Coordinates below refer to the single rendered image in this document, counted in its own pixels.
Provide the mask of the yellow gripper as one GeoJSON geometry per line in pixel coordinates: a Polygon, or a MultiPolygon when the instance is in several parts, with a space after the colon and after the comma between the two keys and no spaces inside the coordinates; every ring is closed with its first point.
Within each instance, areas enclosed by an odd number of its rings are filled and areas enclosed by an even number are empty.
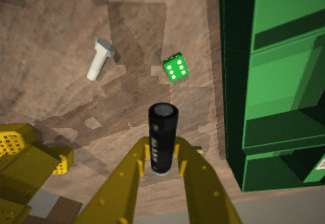
{"type": "MultiPolygon", "coordinates": [[[[133,224],[140,176],[150,156],[142,137],[72,224],[133,224]]],[[[243,224],[214,168],[184,138],[176,136],[174,157],[183,176],[190,224],[243,224]]]]}

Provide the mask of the green rack of three bins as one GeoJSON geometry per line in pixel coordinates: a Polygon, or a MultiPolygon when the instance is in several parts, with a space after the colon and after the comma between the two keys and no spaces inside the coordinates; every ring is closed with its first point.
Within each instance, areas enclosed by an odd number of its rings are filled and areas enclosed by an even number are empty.
{"type": "Polygon", "coordinates": [[[241,192],[325,186],[325,0],[219,0],[219,14],[226,160],[241,192]]]}

